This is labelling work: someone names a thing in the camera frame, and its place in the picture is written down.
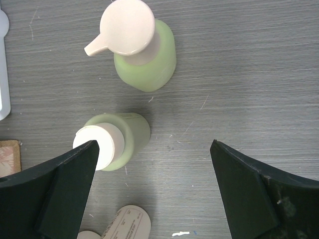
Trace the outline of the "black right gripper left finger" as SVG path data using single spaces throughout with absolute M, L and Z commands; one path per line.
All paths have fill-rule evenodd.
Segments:
M 99 156 L 97 141 L 0 179 L 2 239 L 75 239 Z

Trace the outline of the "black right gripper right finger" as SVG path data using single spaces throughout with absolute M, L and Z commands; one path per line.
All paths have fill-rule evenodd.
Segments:
M 210 154 L 233 239 L 317 239 L 319 183 L 214 140 Z

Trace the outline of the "brown canvas bag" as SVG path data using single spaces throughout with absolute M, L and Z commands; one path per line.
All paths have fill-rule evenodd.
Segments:
M 18 140 L 1 140 L 0 177 L 6 177 L 20 171 L 20 142 Z

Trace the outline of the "green bottle beige cap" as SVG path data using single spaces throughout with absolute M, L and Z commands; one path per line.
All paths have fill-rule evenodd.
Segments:
M 150 137 L 150 125 L 140 114 L 101 114 L 89 119 L 76 132 L 73 148 L 96 140 L 99 146 L 96 170 L 115 171 L 140 152 Z

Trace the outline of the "green pump bottle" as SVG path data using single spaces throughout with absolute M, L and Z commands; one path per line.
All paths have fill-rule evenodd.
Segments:
M 100 33 L 84 51 L 105 50 L 113 52 L 121 80 L 143 92 L 163 87 L 176 68 L 173 32 L 142 0 L 116 0 L 105 9 Z

